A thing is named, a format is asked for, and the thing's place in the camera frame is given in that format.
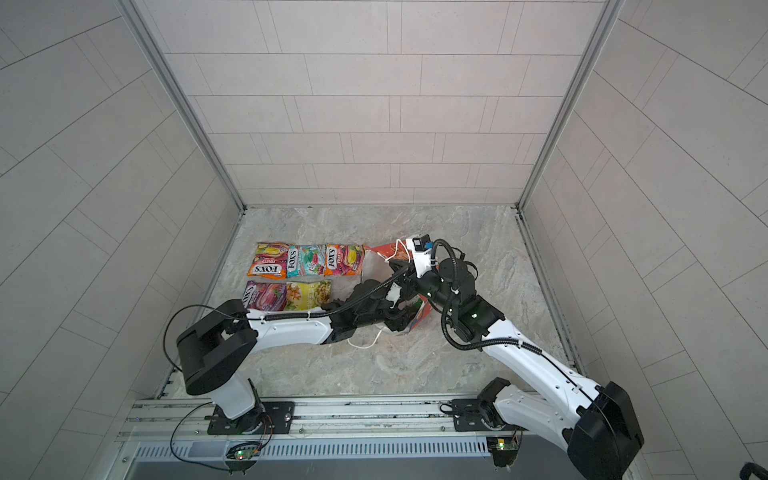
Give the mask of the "red paper gift bag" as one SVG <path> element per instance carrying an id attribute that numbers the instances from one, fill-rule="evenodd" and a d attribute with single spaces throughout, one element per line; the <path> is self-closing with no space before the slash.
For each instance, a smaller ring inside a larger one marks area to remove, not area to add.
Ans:
<path id="1" fill-rule="evenodd" d="M 407 249 L 406 243 L 402 239 L 397 239 L 394 243 L 380 246 L 366 246 L 365 259 L 362 266 L 362 279 L 375 279 L 384 281 L 389 278 L 396 270 L 395 260 L 407 261 L 411 259 L 411 252 Z M 390 327 L 386 322 L 379 324 L 381 331 L 391 335 L 406 335 L 415 327 L 420 325 L 427 316 L 433 311 L 427 303 L 424 296 L 417 295 L 413 299 L 404 302 L 401 307 L 405 309 L 409 306 L 416 306 L 418 310 L 413 318 L 407 323 L 399 323 Z"/>

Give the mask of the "orange snack packet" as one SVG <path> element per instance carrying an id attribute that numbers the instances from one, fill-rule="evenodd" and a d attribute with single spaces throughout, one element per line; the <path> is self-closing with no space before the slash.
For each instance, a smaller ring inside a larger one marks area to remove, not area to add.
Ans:
<path id="1" fill-rule="evenodd" d="M 365 256 L 363 245 L 327 244 L 325 276 L 357 276 L 362 272 Z"/>

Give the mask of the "yellow green snack packet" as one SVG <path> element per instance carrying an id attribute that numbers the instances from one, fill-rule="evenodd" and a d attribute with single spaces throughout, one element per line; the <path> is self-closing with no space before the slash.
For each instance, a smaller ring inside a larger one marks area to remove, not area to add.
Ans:
<path id="1" fill-rule="evenodd" d="M 287 311 L 307 311 L 328 303 L 332 293 L 330 281 L 311 283 L 288 282 L 286 284 Z"/>

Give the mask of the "teal snack packet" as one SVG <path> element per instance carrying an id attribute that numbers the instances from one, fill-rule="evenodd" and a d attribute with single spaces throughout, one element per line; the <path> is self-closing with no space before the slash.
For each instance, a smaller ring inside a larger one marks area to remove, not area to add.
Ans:
<path id="1" fill-rule="evenodd" d="M 325 245 L 290 245 L 286 264 L 287 277 L 324 276 L 325 254 Z"/>

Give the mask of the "purple snack packet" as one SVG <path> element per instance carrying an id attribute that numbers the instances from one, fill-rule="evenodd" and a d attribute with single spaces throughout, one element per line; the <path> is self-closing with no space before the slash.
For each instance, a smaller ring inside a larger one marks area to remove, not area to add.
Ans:
<path id="1" fill-rule="evenodd" d="M 287 287 L 283 283 L 248 281 L 242 303 L 248 309 L 264 312 L 282 311 L 287 304 Z"/>

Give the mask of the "red orange Fox's candy bag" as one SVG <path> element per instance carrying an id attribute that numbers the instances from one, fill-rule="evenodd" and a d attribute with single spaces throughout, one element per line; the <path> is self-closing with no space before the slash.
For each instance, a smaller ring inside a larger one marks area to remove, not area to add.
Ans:
<path id="1" fill-rule="evenodd" d="M 258 243 L 247 275 L 271 280 L 286 279 L 290 248 L 290 244 L 281 242 Z"/>

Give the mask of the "green Fox's candy bag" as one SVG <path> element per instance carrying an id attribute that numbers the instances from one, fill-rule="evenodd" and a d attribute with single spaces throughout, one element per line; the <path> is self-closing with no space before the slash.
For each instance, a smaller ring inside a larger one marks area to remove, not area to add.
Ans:
<path id="1" fill-rule="evenodd" d="M 405 305 L 403 320 L 405 330 L 413 329 L 420 322 L 423 308 L 424 302 L 420 297 L 415 297 Z"/>

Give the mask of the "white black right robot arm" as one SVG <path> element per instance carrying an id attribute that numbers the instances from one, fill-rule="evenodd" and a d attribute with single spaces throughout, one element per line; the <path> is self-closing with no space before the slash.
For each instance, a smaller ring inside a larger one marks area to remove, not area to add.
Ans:
<path id="1" fill-rule="evenodd" d="M 492 416 L 561 448 L 586 479 L 620 479 L 644 445 L 630 395 L 617 383 L 600 384 L 579 374 L 531 342 L 511 320 L 475 292 L 461 261 L 429 259 L 404 264 L 403 289 L 433 301 L 441 328 L 456 328 L 449 343 L 480 349 L 534 389 L 488 386 Z"/>

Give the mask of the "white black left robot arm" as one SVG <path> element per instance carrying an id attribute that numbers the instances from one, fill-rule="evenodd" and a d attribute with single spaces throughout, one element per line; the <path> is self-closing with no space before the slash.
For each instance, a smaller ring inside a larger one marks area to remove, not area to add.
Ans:
<path id="1" fill-rule="evenodd" d="M 252 381 L 238 370 L 246 358 L 262 350 L 290 345 L 324 345 L 350 339 L 357 329 L 382 324 L 393 333 L 407 333 L 428 307 L 417 295 L 402 298 L 394 282 L 367 280 L 345 300 L 333 300 L 308 311 L 263 312 L 228 300 L 176 339 L 186 392 L 210 397 L 214 412 L 210 435 L 249 434 L 261 427 L 285 433 L 258 396 Z"/>

